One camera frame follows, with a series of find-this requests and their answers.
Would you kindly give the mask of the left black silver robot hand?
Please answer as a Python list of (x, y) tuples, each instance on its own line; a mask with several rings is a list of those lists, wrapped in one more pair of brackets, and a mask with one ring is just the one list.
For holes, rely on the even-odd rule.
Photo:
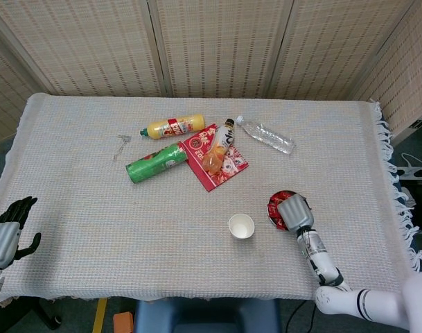
[(25, 197), (13, 202), (0, 216), (0, 270), (9, 267), (14, 261), (33, 254), (40, 245), (42, 234), (37, 232), (29, 247), (19, 249), (19, 239), (28, 219), (29, 212), (37, 198)]

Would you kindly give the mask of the right silver orange-tipped robot hand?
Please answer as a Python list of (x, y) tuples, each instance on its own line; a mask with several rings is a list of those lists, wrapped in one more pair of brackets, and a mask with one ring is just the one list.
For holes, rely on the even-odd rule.
[(314, 217), (306, 199), (300, 194), (293, 194), (277, 206), (286, 228), (297, 234), (300, 229), (311, 229)]

